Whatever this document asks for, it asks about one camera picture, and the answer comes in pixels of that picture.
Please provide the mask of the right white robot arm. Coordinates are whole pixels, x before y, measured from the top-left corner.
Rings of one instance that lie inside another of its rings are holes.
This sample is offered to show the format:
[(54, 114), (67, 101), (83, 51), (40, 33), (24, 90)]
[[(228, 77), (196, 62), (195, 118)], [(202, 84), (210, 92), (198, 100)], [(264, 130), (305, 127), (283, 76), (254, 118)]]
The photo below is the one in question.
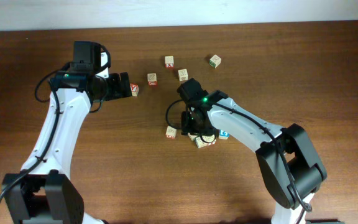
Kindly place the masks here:
[(241, 108), (220, 90), (208, 93), (191, 78), (177, 90), (185, 104), (183, 134), (205, 141), (226, 131), (255, 153), (264, 184), (276, 202), (272, 223), (306, 223), (311, 199), (327, 171), (307, 132), (299, 125), (269, 123)]

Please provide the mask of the wooden block letter T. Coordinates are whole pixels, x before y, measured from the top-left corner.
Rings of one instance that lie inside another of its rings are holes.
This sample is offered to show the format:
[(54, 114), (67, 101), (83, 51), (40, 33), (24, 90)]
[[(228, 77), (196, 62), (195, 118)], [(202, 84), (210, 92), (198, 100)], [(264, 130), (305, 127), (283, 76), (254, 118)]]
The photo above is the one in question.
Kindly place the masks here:
[(200, 137), (195, 138), (195, 143), (198, 149), (208, 146), (208, 143), (202, 141)]

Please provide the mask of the wooden block blue two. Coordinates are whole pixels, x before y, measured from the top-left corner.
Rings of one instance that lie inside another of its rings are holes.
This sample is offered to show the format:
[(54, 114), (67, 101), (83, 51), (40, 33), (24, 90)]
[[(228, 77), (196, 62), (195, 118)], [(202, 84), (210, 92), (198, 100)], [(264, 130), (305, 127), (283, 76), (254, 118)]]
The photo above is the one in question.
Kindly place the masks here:
[(219, 131), (219, 139), (228, 139), (228, 137), (229, 137), (229, 134), (226, 131), (224, 131), (224, 130)]

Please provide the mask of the wooden block number four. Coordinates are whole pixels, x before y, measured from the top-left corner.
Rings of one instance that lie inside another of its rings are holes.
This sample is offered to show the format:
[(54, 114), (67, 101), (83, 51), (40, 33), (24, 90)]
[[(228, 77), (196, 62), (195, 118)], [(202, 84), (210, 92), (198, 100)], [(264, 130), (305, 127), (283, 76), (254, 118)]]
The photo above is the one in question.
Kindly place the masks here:
[(177, 135), (177, 129), (175, 129), (171, 126), (167, 126), (165, 136), (169, 139), (175, 139), (176, 135)]

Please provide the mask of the wooden block red A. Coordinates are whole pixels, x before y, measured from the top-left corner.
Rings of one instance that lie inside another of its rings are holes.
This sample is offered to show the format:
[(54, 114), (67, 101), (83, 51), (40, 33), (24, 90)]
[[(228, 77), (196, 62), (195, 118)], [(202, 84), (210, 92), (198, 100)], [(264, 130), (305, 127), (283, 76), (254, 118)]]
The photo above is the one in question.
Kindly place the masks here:
[(136, 85), (136, 84), (131, 83), (130, 87), (131, 87), (132, 96), (138, 96), (138, 94), (139, 94), (139, 86)]

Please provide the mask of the wooden block letter N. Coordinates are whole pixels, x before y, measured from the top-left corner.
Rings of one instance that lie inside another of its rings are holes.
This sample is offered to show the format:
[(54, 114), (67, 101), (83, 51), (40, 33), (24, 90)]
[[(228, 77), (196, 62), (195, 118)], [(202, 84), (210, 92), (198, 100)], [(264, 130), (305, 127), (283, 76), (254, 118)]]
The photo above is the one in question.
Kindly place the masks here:
[(204, 140), (207, 142), (207, 145), (210, 146), (216, 143), (216, 136), (215, 135), (205, 136)]

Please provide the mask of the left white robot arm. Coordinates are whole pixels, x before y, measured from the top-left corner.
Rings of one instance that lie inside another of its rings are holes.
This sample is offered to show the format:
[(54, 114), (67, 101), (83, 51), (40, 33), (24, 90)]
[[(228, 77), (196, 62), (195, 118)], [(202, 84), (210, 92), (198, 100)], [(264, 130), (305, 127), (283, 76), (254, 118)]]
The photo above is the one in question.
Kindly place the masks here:
[(109, 73), (111, 56), (99, 43), (76, 41), (73, 60), (43, 79), (51, 93), (38, 140), (16, 174), (2, 181), (5, 202), (14, 223), (102, 223), (85, 212), (82, 196), (70, 180), (75, 144), (94, 103), (128, 98), (129, 76)]

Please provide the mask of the wooden block number one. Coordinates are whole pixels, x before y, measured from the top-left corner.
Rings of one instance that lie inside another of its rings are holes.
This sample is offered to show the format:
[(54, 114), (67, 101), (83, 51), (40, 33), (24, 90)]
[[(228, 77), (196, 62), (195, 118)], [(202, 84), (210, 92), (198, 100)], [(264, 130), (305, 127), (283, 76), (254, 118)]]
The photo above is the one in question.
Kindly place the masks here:
[(192, 141), (194, 141), (195, 138), (197, 138), (198, 136), (188, 133), (188, 137), (189, 137)]

